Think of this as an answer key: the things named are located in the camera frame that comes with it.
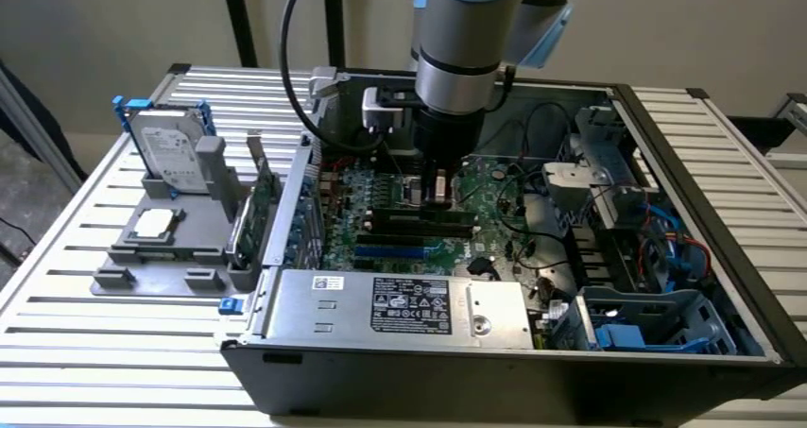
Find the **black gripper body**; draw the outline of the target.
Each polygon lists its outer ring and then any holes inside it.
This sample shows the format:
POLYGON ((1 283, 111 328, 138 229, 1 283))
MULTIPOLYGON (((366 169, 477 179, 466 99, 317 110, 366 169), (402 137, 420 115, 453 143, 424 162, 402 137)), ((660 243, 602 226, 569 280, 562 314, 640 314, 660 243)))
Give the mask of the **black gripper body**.
POLYGON ((484 111, 454 115, 422 108, 414 111, 413 121, 413 145, 422 154, 424 172, 453 172, 477 146, 484 111))

